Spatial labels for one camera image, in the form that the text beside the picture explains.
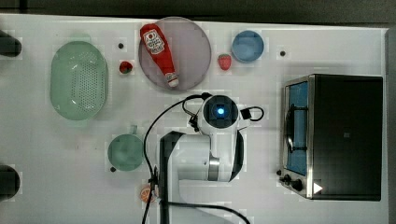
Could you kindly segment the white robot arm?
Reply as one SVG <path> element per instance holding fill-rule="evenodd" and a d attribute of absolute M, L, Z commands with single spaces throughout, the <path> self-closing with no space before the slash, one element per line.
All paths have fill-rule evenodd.
<path fill-rule="evenodd" d="M 196 134 L 172 131 L 158 145 L 160 224 L 232 224 L 209 214 L 206 205 L 184 202 L 179 182 L 230 182 L 238 175 L 245 152 L 240 110 L 231 98 L 214 95 L 196 117 Z"/>

